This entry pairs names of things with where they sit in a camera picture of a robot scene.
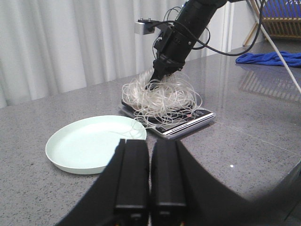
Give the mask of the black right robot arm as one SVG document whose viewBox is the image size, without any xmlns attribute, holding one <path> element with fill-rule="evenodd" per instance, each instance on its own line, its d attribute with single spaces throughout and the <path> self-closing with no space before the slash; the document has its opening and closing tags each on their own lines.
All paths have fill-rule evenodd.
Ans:
<svg viewBox="0 0 301 226">
<path fill-rule="evenodd" d="M 164 76 L 183 68 L 187 56 L 214 13 L 225 4 L 225 0 L 189 0 L 175 21 L 140 21 L 145 23 L 145 31 L 153 32 L 157 27 L 162 35 L 154 45 L 157 53 L 150 82 L 160 82 Z"/>
</svg>

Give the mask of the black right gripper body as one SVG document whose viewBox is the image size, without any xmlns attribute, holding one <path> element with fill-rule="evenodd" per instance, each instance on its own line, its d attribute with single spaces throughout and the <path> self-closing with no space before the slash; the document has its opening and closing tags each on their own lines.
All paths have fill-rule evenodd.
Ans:
<svg viewBox="0 0 301 226">
<path fill-rule="evenodd" d="M 155 42 L 157 50 L 153 61 L 154 73 L 174 73 L 181 70 L 185 60 L 196 44 L 197 24 L 195 22 L 156 22 L 162 33 Z"/>
</svg>

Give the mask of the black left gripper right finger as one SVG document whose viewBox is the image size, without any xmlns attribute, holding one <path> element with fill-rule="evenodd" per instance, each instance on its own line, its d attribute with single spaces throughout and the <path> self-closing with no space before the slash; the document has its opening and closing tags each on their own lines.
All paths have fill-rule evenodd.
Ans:
<svg viewBox="0 0 301 226">
<path fill-rule="evenodd" d="M 151 162 L 154 226 L 281 226 L 301 217 L 301 171 L 248 201 L 208 173 L 178 140 L 158 140 Z"/>
</svg>

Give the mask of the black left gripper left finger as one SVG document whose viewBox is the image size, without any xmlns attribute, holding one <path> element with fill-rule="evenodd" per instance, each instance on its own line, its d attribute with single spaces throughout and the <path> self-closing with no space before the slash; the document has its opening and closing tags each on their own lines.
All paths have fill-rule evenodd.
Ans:
<svg viewBox="0 0 301 226">
<path fill-rule="evenodd" d="M 146 226 L 149 152 L 144 140 L 121 139 L 109 164 L 59 226 Z"/>
</svg>

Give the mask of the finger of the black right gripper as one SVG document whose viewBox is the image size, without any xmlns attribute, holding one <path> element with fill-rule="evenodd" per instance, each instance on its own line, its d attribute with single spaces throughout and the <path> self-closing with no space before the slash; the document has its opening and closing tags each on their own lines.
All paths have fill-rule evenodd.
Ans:
<svg viewBox="0 0 301 226">
<path fill-rule="evenodd" d="M 144 86 L 145 90 L 154 90 L 164 78 L 167 78 L 171 73 L 160 72 L 154 68 L 146 72 L 147 82 Z"/>
</svg>

